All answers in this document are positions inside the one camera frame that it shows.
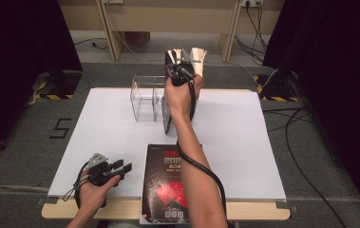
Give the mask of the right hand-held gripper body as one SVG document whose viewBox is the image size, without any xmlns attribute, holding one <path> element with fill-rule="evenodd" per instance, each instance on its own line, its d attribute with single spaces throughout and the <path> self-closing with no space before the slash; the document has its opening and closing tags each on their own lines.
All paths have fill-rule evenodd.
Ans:
<svg viewBox="0 0 360 228">
<path fill-rule="evenodd" d="M 188 54 L 184 49 L 169 49 L 167 51 L 167 77 L 172 80 L 174 86 L 182 86 L 195 77 L 196 60 L 192 53 Z"/>
</svg>

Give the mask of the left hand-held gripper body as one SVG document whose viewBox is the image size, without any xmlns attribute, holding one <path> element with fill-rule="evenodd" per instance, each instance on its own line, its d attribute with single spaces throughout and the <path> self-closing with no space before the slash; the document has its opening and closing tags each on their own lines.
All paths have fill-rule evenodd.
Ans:
<svg viewBox="0 0 360 228">
<path fill-rule="evenodd" d="M 104 185 L 112 177 L 115 176 L 113 173 L 112 163 L 107 162 L 107 157 L 95 153 L 89 160 L 88 163 L 88 175 L 89 180 L 94 185 Z"/>
</svg>

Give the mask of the thick white book colourful tiles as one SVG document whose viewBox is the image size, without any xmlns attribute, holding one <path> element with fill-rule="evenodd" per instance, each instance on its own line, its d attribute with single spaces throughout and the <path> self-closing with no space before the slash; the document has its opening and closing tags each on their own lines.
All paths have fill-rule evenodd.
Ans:
<svg viewBox="0 0 360 228">
<path fill-rule="evenodd" d="M 190 120 L 193 120 L 197 105 L 197 94 L 194 87 L 194 78 L 196 75 L 201 76 L 203 74 L 203 65 L 206 54 L 207 51 L 204 48 L 193 47 L 191 49 L 190 60 L 194 72 L 192 73 L 191 80 L 187 83 L 191 95 L 191 109 L 189 114 Z"/>
</svg>

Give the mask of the black and red magazine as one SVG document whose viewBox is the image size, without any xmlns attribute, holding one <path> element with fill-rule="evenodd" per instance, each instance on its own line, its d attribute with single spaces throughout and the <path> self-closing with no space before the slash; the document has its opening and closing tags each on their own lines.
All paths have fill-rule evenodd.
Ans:
<svg viewBox="0 0 360 228">
<path fill-rule="evenodd" d="M 181 156 L 174 144 L 147 145 L 140 223 L 188 224 L 188 204 L 180 177 Z"/>
</svg>

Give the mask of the purple cover magazine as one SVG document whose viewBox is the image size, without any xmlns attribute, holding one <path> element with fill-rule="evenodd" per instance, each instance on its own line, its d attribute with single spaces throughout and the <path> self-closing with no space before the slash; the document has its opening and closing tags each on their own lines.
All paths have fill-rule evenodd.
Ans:
<svg viewBox="0 0 360 228">
<path fill-rule="evenodd" d="M 178 73 L 178 67 L 181 64 L 182 50 L 181 49 L 169 49 L 165 52 L 165 79 L 171 79 L 173 86 L 180 86 L 181 80 Z M 166 98 L 166 93 L 163 93 L 161 100 L 161 108 L 163 115 L 163 127 L 164 133 L 167 134 L 170 130 L 172 118 L 169 109 L 169 105 Z"/>
</svg>

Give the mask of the clear acrylic book rack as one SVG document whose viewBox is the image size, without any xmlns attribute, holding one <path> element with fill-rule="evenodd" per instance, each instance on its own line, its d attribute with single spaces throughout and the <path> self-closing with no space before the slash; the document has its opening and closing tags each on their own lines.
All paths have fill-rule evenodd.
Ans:
<svg viewBox="0 0 360 228">
<path fill-rule="evenodd" d="M 130 100 L 137 122 L 161 122 L 164 76 L 140 76 L 132 79 Z"/>
</svg>

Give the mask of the person's left hand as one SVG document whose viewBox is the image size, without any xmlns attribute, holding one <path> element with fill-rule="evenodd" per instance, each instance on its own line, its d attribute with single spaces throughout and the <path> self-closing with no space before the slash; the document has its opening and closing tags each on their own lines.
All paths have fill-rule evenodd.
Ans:
<svg viewBox="0 0 360 228">
<path fill-rule="evenodd" d="M 117 175 L 104 185 L 98 186 L 91 183 L 88 179 L 81 179 L 79 184 L 79 210 L 92 213 L 97 212 L 104 204 L 108 191 L 115 187 L 120 180 L 121 177 Z"/>
</svg>

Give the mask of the person's right hand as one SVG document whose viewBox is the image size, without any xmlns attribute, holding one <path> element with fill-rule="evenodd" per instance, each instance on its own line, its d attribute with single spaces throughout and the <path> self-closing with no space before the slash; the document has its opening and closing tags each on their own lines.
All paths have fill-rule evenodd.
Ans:
<svg viewBox="0 0 360 228">
<path fill-rule="evenodd" d="M 191 87 L 194 88 L 195 91 L 196 101 L 199 98 L 202 83 L 203 78 L 198 74 L 191 82 Z M 165 82 L 165 96 L 173 119 L 176 119 L 179 114 L 189 118 L 192 102 L 191 90 L 188 84 L 174 86 L 171 78 L 167 79 Z"/>
</svg>

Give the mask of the beige wooden desk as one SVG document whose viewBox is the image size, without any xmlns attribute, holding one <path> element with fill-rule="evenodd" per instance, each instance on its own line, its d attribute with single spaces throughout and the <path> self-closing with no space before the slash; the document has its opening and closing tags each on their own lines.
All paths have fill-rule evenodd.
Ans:
<svg viewBox="0 0 360 228">
<path fill-rule="evenodd" d="M 263 0 L 244 9 L 241 0 L 57 0 L 71 30 L 102 30 L 110 58 L 121 58 L 126 31 L 214 33 L 221 60 L 230 60 L 237 34 L 253 34 L 261 26 L 273 33 L 285 0 Z"/>
</svg>

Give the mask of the black stand base striped tape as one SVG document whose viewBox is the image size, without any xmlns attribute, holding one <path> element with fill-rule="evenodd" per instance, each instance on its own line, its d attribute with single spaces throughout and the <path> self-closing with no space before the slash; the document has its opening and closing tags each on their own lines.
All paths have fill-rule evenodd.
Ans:
<svg viewBox="0 0 360 228">
<path fill-rule="evenodd" d="M 256 75 L 253 77 L 256 83 L 258 97 L 265 101 L 297 102 L 295 91 L 289 83 L 274 85 L 272 75 Z"/>
<path fill-rule="evenodd" d="M 83 73 L 81 71 L 63 71 L 59 75 L 40 76 L 39 87 L 35 90 L 36 99 L 63 100 L 72 99 Z"/>
</svg>

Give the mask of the black curtain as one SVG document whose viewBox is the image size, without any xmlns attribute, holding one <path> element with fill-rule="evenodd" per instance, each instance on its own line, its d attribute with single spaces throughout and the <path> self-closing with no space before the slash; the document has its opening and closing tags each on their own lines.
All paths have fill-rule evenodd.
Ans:
<svg viewBox="0 0 360 228">
<path fill-rule="evenodd" d="M 0 142 L 40 74 L 81 68 L 58 0 L 0 0 Z"/>
<path fill-rule="evenodd" d="M 264 64 L 297 74 L 360 193 L 360 0 L 285 0 Z"/>
</svg>

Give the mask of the white wall socket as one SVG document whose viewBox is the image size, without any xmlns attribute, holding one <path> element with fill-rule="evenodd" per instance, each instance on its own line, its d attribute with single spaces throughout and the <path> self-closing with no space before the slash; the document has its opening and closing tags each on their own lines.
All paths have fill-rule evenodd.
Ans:
<svg viewBox="0 0 360 228">
<path fill-rule="evenodd" d="M 259 8 L 262 7 L 263 0 L 241 0 L 243 8 Z"/>
</svg>

